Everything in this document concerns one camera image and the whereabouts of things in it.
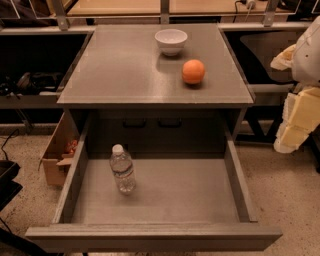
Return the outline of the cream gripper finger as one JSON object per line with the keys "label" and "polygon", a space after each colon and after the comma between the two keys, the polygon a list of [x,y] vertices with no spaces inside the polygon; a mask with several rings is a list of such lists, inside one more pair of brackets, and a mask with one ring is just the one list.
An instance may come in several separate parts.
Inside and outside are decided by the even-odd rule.
{"label": "cream gripper finger", "polygon": [[295,51],[296,45],[293,44],[279,53],[270,63],[270,66],[276,70],[286,70],[292,68],[293,53]]}
{"label": "cream gripper finger", "polygon": [[289,93],[282,119],[273,146],[279,153],[292,153],[320,125],[320,88],[305,87],[298,94]]}

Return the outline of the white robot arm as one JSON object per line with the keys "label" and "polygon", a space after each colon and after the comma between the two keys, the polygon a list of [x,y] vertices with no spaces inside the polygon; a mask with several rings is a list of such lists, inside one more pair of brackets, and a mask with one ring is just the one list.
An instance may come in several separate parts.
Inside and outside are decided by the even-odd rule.
{"label": "white robot arm", "polygon": [[274,149],[279,153],[297,150],[320,125],[320,17],[317,17],[294,45],[270,63],[273,69],[290,68],[297,82],[285,99],[282,123]]}

